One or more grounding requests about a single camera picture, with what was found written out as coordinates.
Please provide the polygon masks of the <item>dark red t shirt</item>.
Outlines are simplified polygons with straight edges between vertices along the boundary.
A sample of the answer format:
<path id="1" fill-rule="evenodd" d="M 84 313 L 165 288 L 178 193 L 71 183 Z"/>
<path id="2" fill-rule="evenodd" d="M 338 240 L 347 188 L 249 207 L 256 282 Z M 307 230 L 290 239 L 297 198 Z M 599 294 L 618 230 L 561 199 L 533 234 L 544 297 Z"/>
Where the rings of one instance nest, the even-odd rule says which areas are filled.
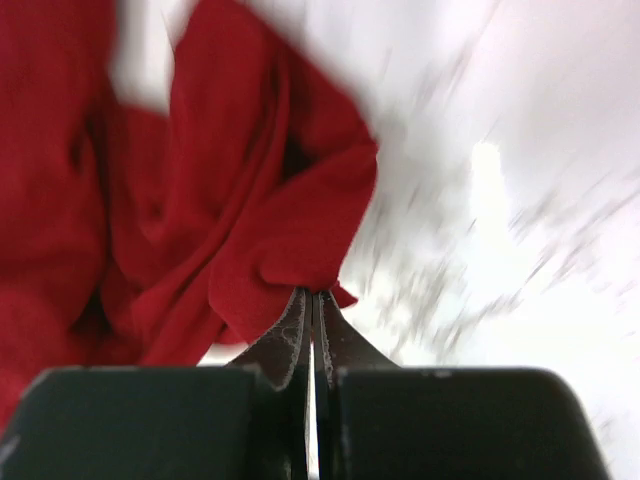
<path id="1" fill-rule="evenodd" d="M 251 10 L 200 1 L 170 110 L 117 99 L 112 1 L 1 5 L 1 417 L 65 365 L 194 365 L 335 292 L 376 183 L 352 100 Z"/>

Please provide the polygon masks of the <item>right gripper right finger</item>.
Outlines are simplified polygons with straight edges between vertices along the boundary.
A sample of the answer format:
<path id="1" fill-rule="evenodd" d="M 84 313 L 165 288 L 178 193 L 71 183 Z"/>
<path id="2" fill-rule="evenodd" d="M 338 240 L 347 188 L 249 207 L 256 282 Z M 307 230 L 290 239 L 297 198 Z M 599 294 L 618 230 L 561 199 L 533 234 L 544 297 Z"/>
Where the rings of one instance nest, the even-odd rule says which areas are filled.
<path id="1" fill-rule="evenodd" d="M 312 340 L 319 477 L 339 479 L 342 458 L 337 400 L 338 370 L 393 368 L 386 357 L 344 318 L 330 292 L 312 296 Z"/>

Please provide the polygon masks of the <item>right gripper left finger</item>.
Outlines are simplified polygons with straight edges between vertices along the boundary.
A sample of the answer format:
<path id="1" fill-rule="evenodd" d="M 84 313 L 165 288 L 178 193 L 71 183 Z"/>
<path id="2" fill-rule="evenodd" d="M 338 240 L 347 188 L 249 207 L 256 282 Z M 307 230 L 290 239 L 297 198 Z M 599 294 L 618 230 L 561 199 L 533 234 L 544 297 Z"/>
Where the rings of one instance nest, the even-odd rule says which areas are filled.
<path id="1" fill-rule="evenodd" d="M 311 294 L 292 293 L 282 315 L 230 362 L 256 375 L 245 479 L 308 477 Z"/>

